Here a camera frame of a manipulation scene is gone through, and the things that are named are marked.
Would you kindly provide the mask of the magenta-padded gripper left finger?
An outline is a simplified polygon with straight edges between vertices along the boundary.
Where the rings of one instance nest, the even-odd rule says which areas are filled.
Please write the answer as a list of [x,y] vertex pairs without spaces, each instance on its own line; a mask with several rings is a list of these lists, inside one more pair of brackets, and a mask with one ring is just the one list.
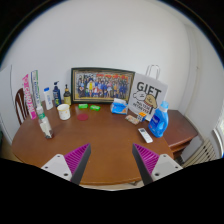
[[42,169],[79,185],[90,154],[91,145],[85,144],[66,155],[56,154]]

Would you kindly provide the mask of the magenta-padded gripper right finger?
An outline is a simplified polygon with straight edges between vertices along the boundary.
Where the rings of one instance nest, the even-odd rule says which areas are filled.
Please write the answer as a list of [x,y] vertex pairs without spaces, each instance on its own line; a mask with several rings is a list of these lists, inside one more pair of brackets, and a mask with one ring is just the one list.
[[182,169],[182,167],[169,155],[158,155],[138,144],[133,145],[132,154],[135,158],[144,185]]

